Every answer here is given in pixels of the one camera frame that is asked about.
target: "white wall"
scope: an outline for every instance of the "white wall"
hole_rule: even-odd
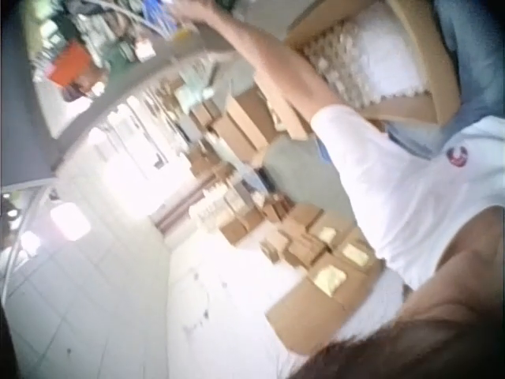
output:
[[[102,168],[85,147],[57,184],[92,231],[67,242],[44,206],[31,226],[42,239],[39,253],[9,283],[6,313],[24,377],[167,377],[170,254],[149,220],[133,220],[116,205]]]

